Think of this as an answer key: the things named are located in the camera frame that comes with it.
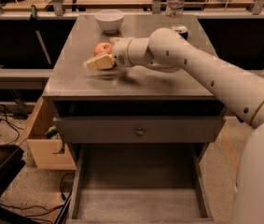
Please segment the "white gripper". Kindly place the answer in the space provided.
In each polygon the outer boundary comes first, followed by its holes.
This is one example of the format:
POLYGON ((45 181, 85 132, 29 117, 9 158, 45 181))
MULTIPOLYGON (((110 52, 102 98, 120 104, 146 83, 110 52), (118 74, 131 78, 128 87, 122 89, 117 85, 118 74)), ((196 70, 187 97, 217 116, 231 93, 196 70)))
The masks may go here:
POLYGON ((94 56, 83 63, 90 70, 106 70, 111 69, 116 62, 120 67, 133 67, 129 57, 129 45, 133 41, 133 37, 111 37, 110 43, 113 44, 112 56, 107 53, 101 53, 94 56))

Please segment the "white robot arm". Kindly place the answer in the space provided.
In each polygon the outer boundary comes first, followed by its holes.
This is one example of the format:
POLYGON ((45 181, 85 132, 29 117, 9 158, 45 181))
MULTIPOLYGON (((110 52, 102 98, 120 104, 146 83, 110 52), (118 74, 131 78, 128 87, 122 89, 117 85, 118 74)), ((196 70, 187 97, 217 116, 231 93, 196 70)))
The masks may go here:
POLYGON ((144 66, 188 72, 228 109, 251 125, 234 184, 232 224, 264 224, 264 78, 190 45, 169 28, 147 38, 115 38, 112 50, 84 62, 90 70, 144 66))

